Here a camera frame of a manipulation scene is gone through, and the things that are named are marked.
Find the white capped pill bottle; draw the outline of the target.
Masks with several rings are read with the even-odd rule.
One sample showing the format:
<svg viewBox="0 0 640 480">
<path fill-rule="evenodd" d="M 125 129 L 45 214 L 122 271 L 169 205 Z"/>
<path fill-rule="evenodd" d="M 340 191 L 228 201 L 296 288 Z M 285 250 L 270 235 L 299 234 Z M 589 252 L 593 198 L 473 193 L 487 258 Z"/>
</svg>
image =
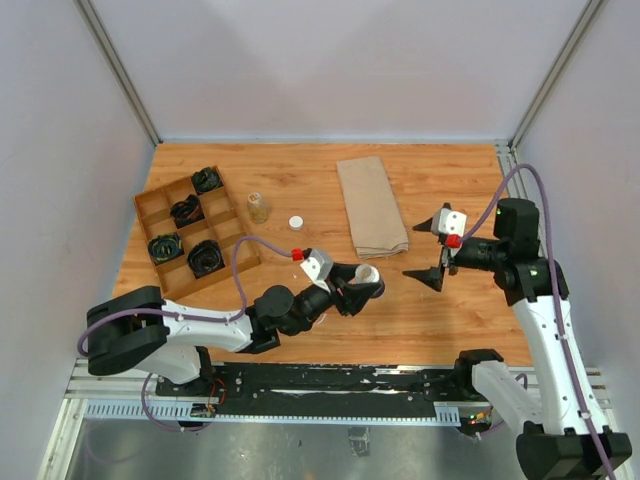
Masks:
<svg viewBox="0 0 640 480">
<path fill-rule="evenodd" d="M 382 277 L 376 267 L 369 264 L 360 264 L 356 267 L 353 281 L 355 284 L 380 284 Z"/>
</svg>

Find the white bottle cap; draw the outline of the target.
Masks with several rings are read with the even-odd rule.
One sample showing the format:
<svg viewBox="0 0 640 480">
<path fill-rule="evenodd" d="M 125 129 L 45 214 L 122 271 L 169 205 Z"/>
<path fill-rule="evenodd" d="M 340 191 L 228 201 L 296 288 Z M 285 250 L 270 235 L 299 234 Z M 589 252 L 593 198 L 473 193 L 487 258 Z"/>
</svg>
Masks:
<svg viewBox="0 0 640 480">
<path fill-rule="evenodd" d="M 288 225 L 292 230 L 300 230 L 304 226 L 304 220 L 301 216 L 294 215 L 289 218 Z"/>
</svg>

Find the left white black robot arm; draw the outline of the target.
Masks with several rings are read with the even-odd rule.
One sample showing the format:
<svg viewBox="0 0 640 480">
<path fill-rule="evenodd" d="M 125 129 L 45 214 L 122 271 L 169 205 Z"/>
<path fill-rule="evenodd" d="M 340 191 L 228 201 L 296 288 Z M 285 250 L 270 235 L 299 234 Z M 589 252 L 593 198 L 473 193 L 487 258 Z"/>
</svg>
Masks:
<svg viewBox="0 0 640 480">
<path fill-rule="evenodd" d="M 78 350 L 93 376 L 137 369 L 200 396 L 214 383 L 209 348 L 263 353 L 278 347 L 281 336 L 311 330 L 330 309 L 359 314 L 384 289 L 375 267 L 340 263 L 299 293 L 270 287 L 245 311 L 187 307 L 164 299 L 156 286 L 144 286 L 91 308 Z"/>
</svg>

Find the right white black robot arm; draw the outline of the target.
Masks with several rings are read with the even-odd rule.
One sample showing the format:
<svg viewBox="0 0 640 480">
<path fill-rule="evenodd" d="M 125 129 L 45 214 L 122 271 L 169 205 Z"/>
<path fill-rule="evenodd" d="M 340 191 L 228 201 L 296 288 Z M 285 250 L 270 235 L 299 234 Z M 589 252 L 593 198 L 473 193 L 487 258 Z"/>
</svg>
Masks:
<svg viewBox="0 0 640 480">
<path fill-rule="evenodd" d="M 483 397 L 516 435 L 528 479 L 608 479 L 632 454 L 594 396 L 572 331 L 563 272 L 540 253 L 539 210 L 529 200 L 497 203 L 493 236 L 463 239 L 467 217 L 444 204 L 415 230 L 437 236 L 437 266 L 409 270 L 435 291 L 459 268 L 489 271 L 523 330 L 538 380 L 533 396 L 493 349 L 467 350 L 454 364 L 453 387 L 466 400 Z"/>
</svg>

